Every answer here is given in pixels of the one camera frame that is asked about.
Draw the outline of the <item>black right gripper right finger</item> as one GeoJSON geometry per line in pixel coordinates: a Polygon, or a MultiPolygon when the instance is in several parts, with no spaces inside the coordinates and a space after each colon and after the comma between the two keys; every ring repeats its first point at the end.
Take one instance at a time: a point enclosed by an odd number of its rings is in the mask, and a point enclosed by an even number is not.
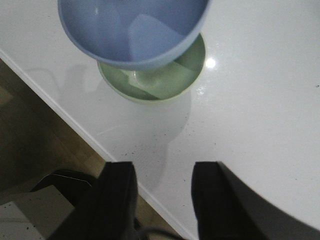
{"type": "Polygon", "coordinates": [[[318,240],[320,231],[280,210],[222,162],[196,162],[191,197],[201,240],[318,240]]]}

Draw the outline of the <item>robot base with black frame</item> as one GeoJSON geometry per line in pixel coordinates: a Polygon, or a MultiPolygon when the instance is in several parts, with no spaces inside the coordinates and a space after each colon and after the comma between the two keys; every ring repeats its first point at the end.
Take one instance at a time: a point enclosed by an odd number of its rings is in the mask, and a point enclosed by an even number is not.
{"type": "Polygon", "coordinates": [[[2,240],[46,240],[75,209],[96,178],[56,170],[44,176],[29,192],[0,199],[2,240]]]}

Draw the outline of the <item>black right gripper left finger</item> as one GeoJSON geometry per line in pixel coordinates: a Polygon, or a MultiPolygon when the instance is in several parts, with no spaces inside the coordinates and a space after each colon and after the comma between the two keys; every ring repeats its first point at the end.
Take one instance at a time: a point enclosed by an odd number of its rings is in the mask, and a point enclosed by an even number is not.
{"type": "Polygon", "coordinates": [[[107,162],[51,240],[134,240],[138,184],[132,162],[107,162]]]}

